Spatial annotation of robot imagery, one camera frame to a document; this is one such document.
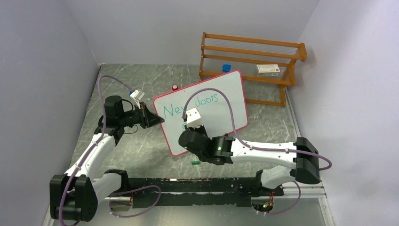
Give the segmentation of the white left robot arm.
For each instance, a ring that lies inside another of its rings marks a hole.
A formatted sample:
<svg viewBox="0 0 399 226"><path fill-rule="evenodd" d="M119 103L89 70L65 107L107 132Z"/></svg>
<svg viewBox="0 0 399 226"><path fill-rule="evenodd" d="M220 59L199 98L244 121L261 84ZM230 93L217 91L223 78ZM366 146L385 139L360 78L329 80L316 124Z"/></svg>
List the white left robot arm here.
<svg viewBox="0 0 399 226"><path fill-rule="evenodd" d="M89 222L99 202L110 194L126 195L131 189L125 170L109 169L97 181L96 172L116 147L126 127L140 125L143 129L165 120L147 108L144 102L125 111L120 96L109 96L103 105L92 141L82 156L62 175L54 175L49 183L50 215L52 219Z"/></svg>

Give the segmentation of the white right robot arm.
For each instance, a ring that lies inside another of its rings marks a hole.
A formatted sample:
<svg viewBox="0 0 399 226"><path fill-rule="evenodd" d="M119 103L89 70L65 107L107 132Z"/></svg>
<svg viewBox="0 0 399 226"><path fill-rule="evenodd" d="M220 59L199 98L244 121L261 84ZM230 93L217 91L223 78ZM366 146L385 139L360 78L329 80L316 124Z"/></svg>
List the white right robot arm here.
<svg viewBox="0 0 399 226"><path fill-rule="evenodd" d="M254 190L260 195L291 181L308 185L320 182L319 152L305 137L297 137L295 142L288 143L259 143L226 135L209 138L199 129L188 128L180 135L178 143L200 161L215 165L272 164L273 168L263 170L261 178L254 182Z"/></svg>

